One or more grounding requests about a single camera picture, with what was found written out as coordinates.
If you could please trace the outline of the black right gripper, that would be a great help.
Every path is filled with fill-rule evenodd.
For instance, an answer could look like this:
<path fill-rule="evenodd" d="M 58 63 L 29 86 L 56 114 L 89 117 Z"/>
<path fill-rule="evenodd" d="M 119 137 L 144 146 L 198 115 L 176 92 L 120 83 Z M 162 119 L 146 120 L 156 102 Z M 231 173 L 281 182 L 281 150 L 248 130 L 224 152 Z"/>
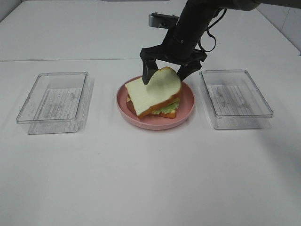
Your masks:
<path fill-rule="evenodd" d="M 186 2 L 176 25 L 167 29 L 162 43 L 143 48 L 140 57 L 143 62 L 144 84 L 148 84 L 158 71 L 157 60 L 180 65 L 177 72 L 181 81 L 201 69 L 204 50 L 195 49 L 210 22 L 226 8 L 224 0 L 189 0 Z"/>

